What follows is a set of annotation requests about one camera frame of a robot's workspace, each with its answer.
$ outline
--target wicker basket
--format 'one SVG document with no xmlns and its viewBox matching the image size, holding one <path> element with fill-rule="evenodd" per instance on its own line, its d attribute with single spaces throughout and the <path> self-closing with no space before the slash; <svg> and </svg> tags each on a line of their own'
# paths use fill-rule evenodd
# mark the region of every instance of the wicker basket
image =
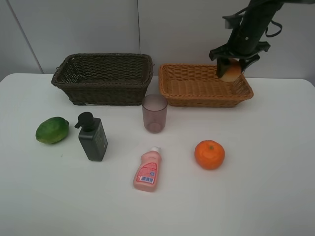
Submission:
<svg viewBox="0 0 315 236">
<path fill-rule="evenodd" d="M 74 105 L 140 105 L 153 64 L 142 54 L 73 54 L 57 68 L 52 84 Z"/>
<path fill-rule="evenodd" d="M 224 82 L 216 69 L 207 64 L 163 64 L 159 90 L 171 106 L 177 107 L 235 107 L 253 97 L 243 74 L 234 82 Z"/>
</svg>

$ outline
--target pink plastic cup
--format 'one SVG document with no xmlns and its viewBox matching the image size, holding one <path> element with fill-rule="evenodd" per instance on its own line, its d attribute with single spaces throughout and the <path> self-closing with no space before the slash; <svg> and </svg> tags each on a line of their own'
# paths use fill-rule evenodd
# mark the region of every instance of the pink plastic cup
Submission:
<svg viewBox="0 0 315 236">
<path fill-rule="evenodd" d="M 142 101 L 144 127 L 151 133 L 161 132 L 166 123 L 167 100 L 159 94 L 150 94 Z"/>
</svg>

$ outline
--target orange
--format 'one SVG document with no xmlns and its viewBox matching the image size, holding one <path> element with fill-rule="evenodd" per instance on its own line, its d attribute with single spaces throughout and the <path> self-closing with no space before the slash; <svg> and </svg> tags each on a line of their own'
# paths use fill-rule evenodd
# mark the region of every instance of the orange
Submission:
<svg viewBox="0 0 315 236">
<path fill-rule="evenodd" d="M 219 168 L 224 161 L 224 157 L 225 151 L 223 147 L 212 140 L 204 140 L 195 148 L 195 159 L 206 170 Z"/>
</svg>

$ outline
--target basket rim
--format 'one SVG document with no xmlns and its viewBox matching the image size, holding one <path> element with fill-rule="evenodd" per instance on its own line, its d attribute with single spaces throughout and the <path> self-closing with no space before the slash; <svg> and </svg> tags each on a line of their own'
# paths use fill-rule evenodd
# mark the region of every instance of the basket rim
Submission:
<svg viewBox="0 0 315 236">
<path fill-rule="evenodd" d="M 60 82 L 57 81 L 57 78 L 61 75 L 62 71 L 66 67 L 66 64 L 69 60 L 71 60 L 74 57 L 138 57 L 138 58 L 145 58 L 149 63 L 149 75 L 142 83 L 139 84 L 133 84 L 133 83 L 107 83 L 107 82 L 98 82 L 98 83 L 67 83 L 67 82 Z M 147 54 L 134 54 L 134 53 L 77 53 L 77 54 L 71 54 L 67 56 L 61 65 L 56 68 L 56 72 L 53 75 L 53 78 L 51 80 L 51 83 L 58 87 L 58 88 L 135 88 L 135 89 L 141 89 L 144 87 L 147 87 L 152 79 L 153 76 L 153 62 L 152 58 Z"/>
<path fill-rule="evenodd" d="M 166 97 L 166 98 L 171 98 L 171 99 L 177 99 L 177 100 L 222 100 L 222 101 L 230 101 L 230 100 L 237 100 L 237 101 L 245 101 L 248 99 L 251 99 L 254 96 L 254 93 L 252 91 L 251 86 L 247 82 L 244 74 L 241 74 L 240 78 L 245 82 L 247 88 L 249 89 L 249 94 L 248 95 L 191 95 L 191 94 L 182 94 L 182 95 L 174 95 L 171 93 L 167 93 L 164 90 L 164 78 L 162 75 L 163 69 L 165 67 L 176 67 L 176 66 L 188 66 L 188 67 L 213 67 L 215 65 L 211 64 L 191 64 L 191 63 L 164 63 L 159 67 L 158 70 L 158 84 L 159 84 L 159 91 L 160 93 Z"/>
</svg>

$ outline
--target pink squeeze bottle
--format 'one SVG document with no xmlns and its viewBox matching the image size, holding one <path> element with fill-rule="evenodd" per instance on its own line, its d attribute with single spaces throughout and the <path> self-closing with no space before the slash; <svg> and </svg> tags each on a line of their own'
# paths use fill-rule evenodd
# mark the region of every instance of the pink squeeze bottle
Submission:
<svg viewBox="0 0 315 236">
<path fill-rule="evenodd" d="M 159 147 L 153 147 L 141 156 L 141 165 L 133 180 L 136 189 L 153 192 L 157 188 L 159 164 L 162 160 L 159 152 Z"/>
</svg>

